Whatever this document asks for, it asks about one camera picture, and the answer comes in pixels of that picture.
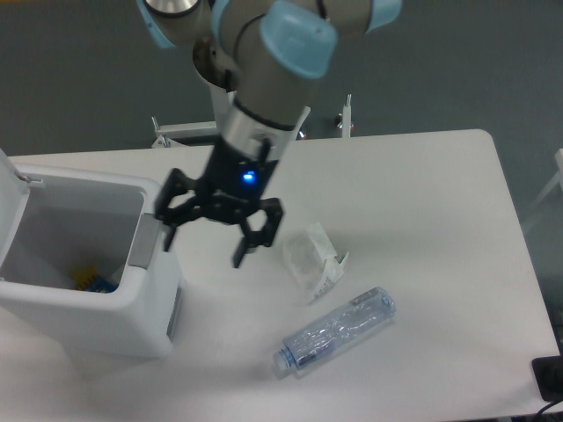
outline blue led light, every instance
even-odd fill
[[[254,183],[254,181],[256,180],[256,174],[254,173],[254,171],[247,171],[245,174],[243,174],[243,180],[246,183]]]

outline black cable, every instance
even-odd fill
[[[534,416],[534,418],[531,420],[531,422],[538,422],[539,418],[542,416],[542,414],[547,411],[548,409],[551,409],[553,406],[555,406],[556,404],[559,404],[563,402],[563,398],[561,398],[560,400],[556,400],[554,402],[549,403],[548,405],[546,405],[545,407],[542,407],[540,409],[540,411],[538,413],[536,413],[536,416]]]

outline white table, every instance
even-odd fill
[[[163,181],[171,167],[199,176],[208,153],[15,161]],[[2,310],[0,419],[397,422],[544,405],[530,361],[558,349],[488,134],[295,142],[267,194],[286,210],[278,241],[240,270],[230,267],[237,228],[201,221],[179,231],[188,289],[166,359],[64,350]],[[315,221],[350,260],[340,284],[305,306],[280,241]],[[393,324],[301,379],[275,378],[284,336],[374,286],[395,299]]]

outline trash bin lid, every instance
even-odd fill
[[[0,149],[0,266],[16,236],[29,198],[29,185],[19,176],[16,166]]]

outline bottle label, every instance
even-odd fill
[[[359,295],[355,299],[352,299],[350,301],[350,304],[352,306],[357,306],[360,303],[365,302],[368,299],[371,299],[372,297],[375,297],[377,295],[379,295],[379,287],[372,288],[371,290],[367,291],[366,293],[362,293],[361,295]]]

